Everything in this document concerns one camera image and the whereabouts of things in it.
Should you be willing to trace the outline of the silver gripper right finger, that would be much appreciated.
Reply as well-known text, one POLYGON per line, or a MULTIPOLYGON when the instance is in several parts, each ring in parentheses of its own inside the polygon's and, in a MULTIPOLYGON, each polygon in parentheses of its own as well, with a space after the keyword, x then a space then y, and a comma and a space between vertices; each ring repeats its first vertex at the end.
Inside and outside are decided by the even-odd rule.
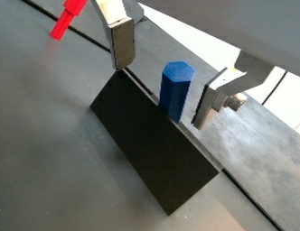
POLYGON ((238 111, 246 101, 244 92, 265 82, 273 68, 272 64, 240 51, 234 66, 225 68, 205 85, 191 122, 197 129, 206 126, 223 107, 238 111))

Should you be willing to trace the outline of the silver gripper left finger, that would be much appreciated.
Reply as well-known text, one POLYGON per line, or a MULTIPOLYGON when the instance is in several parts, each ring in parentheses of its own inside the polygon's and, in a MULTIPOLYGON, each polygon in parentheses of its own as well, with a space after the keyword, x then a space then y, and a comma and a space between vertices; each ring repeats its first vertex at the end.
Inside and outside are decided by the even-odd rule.
POLYGON ((127 16, 122 0, 92 0, 103 16, 115 70, 125 69, 135 58, 134 20, 127 16))

